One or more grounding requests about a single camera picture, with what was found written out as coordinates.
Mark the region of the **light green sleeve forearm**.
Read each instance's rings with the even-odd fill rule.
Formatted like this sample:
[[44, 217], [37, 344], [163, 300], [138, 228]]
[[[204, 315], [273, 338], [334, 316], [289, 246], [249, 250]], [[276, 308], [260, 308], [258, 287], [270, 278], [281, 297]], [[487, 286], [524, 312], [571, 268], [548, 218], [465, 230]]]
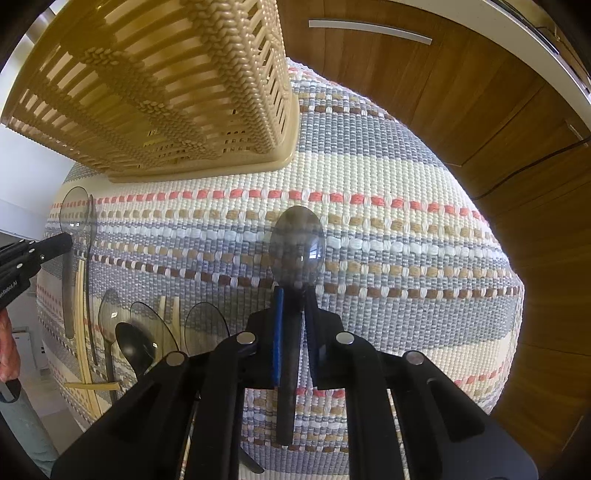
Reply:
[[29, 458], [49, 478], [58, 452], [19, 380], [1, 384], [1, 414]]

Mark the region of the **person's left hand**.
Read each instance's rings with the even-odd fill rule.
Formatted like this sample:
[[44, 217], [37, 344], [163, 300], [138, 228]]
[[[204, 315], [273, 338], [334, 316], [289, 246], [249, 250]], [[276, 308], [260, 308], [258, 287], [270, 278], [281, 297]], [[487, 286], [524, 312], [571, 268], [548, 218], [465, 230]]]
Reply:
[[5, 309], [0, 315], [0, 380], [17, 379], [20, 374], [21, 359], [12, 335], [12, 324]]

